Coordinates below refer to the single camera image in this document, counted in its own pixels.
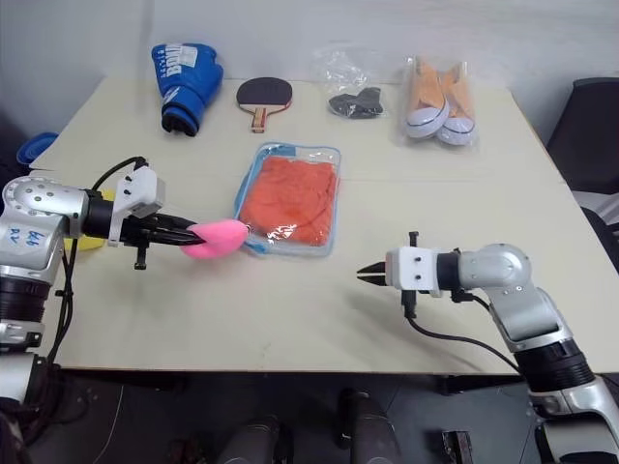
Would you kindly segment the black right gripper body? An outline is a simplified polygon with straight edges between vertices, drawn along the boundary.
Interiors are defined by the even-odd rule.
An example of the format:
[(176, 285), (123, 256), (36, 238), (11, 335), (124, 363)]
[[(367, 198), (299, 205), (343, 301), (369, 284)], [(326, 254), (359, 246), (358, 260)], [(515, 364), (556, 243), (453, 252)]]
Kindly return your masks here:
[[(408, 233), (409, 245), (415, 247), (418, 243), (419, 232), (411, 231)], [(388, 253), (385, 259), (385, 281), (388, 286), (395, 286), (394, 272), (391, 267), (391, 253)], [(415, 290), (401, 290), (400, 304), (403, 307), (405, 318), (416, 318), (417, 293)]]

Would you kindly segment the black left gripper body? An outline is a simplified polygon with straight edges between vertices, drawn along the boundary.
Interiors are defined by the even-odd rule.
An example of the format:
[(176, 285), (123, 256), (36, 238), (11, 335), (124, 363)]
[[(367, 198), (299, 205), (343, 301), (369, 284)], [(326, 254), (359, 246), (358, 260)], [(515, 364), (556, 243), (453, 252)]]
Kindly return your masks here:
[(158, 238), (158, 225), (156, 214), (147, 217), (129, 216), (122, 223), (120, 242), (123, 246), (137, 249), (133, 265), (136, 270), (147, 268), (147, 249)]

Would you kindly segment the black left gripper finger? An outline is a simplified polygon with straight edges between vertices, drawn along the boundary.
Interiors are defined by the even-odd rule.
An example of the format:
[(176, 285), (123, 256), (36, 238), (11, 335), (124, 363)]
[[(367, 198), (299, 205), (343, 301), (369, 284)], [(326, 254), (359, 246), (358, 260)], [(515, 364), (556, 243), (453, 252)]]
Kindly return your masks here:
[(190, 226), (195, 225), (195, 222), (189, 219), (166, 214), (155, 214), (155, 220), (158, 227), (165, 230), (187, 230)]
[(203, 239), (188, 229), (156, 231), (155, 242), (170, 246), (193, 246), (205, 243)]

